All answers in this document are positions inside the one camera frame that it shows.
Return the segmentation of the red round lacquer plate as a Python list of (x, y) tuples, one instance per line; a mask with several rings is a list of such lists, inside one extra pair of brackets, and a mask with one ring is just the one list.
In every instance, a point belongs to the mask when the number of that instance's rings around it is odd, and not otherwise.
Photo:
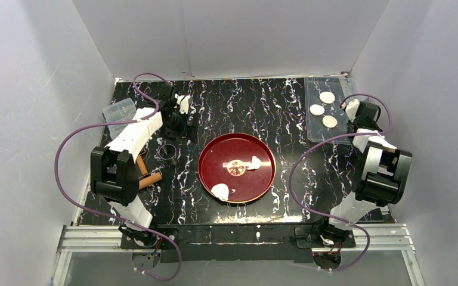
[[(247, 170), (253, 156), (262, 161), (262, 166), (258, 170)], [(276, 176), (276, 160), (270, 148), (258, 138), (246, 133), (228, 133), (204, 147), (198, 174), (210, 195), (214, 185), (228, 186), (228, 201), (218, 199), (220, 202), (245, 204), (259, 199), (271, 188)]]

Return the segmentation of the wooden double-ended pastry roller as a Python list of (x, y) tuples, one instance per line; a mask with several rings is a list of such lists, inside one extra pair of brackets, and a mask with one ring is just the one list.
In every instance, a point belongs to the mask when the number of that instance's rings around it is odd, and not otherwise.
[(136, 164), (141, 173), (139, 178), (139, 190), (144, 189), (150, 185), (155, 184), (163, 179), (160, 171), (156, 173), (150, 173), (145, 165), (145, 162), (141, 156), (137, 157)]

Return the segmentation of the white dough lump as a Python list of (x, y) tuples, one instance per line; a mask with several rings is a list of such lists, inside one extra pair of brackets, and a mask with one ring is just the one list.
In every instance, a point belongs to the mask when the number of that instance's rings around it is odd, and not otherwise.
[(257, 158), (256, 156), (253, 156), (250, 163), (246, 166), (247, 170), (258, 170), (262, 166), (262, 161)]

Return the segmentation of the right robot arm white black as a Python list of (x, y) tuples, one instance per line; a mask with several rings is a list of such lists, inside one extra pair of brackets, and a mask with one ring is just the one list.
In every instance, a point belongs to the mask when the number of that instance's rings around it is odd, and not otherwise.
[(329, 224), (350, 231), (368, 212), (401, 200), (413, 155), (380, 134), (378, 105), (354, 99), (344, 103), (342, 109), (348, 117), (347, 130), (358, 134), (351, 137), (351, 142), (363, 160), (357, 166), (360, 179), (356, 189), (331, 209)]

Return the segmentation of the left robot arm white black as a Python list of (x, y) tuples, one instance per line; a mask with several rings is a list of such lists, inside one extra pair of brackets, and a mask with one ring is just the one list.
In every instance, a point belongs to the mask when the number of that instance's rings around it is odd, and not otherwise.
[(152, 214), (140, 201), (140, 189), (161, 180), (161, 173), (147, 179), (141, 150), (154, 133), (169, 140), (197, 141), (199, 115), (190, 112), (190, 95), (180, 95), (172, 86), (164, 84), (150, 104), (125, 110), (126, 101), (111, 106), (110, 124), (120, 114), (123, 130), (105, 147), (91, 152), (91, 191), (103, 197), (126, 219), (126, 225), (136, 231), (148, 228)]

